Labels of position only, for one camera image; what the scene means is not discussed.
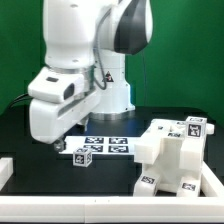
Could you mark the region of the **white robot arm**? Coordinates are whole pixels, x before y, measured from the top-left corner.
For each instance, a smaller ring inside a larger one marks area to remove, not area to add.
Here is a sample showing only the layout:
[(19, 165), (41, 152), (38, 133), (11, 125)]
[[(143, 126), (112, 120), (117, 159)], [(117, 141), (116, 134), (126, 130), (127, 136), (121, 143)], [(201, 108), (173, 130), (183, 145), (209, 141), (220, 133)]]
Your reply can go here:
[(44, 0), (45, 66), (28, 86), (32, 137), (62, 151), (75, 125), (132, 116), (125, 57), (152, 31), (150, 0)]

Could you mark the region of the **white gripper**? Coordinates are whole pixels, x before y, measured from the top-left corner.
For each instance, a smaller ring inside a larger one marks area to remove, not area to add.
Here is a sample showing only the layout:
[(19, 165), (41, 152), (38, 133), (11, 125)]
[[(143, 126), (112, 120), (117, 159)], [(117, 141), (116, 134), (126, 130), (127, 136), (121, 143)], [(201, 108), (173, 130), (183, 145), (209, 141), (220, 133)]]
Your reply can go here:
[(87, 115), (99, 102), (100, 96), (96, 90), (81, 100), (71, 97), (61, 104), (33, 99), (29, 109), (32, 137), (46, 144), (54, 142), (54, 150), (63, 152), (67, 145), (63, 135), (76, 124), (81, 131), (86, 131), (89, 122)]

